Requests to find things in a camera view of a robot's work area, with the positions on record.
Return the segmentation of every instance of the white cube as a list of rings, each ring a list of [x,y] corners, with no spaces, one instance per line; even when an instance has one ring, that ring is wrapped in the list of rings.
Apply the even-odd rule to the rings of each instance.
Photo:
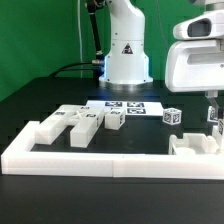
[[[125,109],[112,109],[105,116],[105,128],[118,130],[125,122]]]
[[[170,125],[181,123],[182,111],[175,108],[168,108],[163,110],[163,122]]]

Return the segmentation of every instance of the green screen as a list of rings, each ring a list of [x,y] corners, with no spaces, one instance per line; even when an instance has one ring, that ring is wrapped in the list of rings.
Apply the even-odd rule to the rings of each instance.
[[[36,77],[46,77],[63,65],[80,61],[77,0],[0,1],[0,100]],[[89,15],[81,0],[83,60],[95,58]],[[146,17],[145,53],[155,80],[164,79],[167,50],[175,42],[173,27],[198,16],[203,9],[187,0],[132,0]],[[97,21],[104,53],[110,50],[110,16],[98,11]],[[60,76],[80,77],[80,72]],[[83,77],[91,77],[88,72]]]

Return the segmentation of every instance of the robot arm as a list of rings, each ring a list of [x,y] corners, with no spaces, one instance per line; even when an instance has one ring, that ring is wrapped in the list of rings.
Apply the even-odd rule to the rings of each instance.
[[[223,39],[224,4],[222,2],[224,0],[189,1],[195,5],[207,5],[206,12],[201,16],[176,25],[173,30],[174,37],[179,40]]]
[[[145,17],[142,11],[130,0],[88,2],[94,3],[95,11],[106,3],[110,11],[111,49],[105,57],[105,72],[99,78],[100,86],[117,90],[151,86],[149,59],[144,53]],[[95,42],[99,40],[97,35],[94,36]]]
[[[224,2],[224,0],[189,0],[189,2],[194,5],[210,5]]]

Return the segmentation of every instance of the robot logo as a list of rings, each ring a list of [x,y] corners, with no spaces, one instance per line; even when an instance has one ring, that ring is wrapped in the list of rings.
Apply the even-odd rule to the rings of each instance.
[[[127,44],[124,50],[122,51],[122,54],[133,54],[133,51],[131,49],[130,44]]]

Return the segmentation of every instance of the white block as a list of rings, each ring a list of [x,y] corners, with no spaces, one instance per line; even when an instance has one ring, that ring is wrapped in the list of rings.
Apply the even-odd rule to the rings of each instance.
[[[46,120],[44,120],[35,131],[37,144],[50,145],[66,128],[65,120],[75,114],[77,110],[73,105],[62,105]]]
[[[112,109],[105,116],[105,128],[118,130],[125,122],[125,109]]]
[[[170,155],[215,154],[219,150],[216,140],[204,134],[184,133],[183,139],[170,136]]]
[[[168,108],[163,110],[163,122],[170,125],[181,123],[182,111],[175,108]]]
[[[71,130],[71,147],[86,148],[103,121],[104,110],[89,111]]]

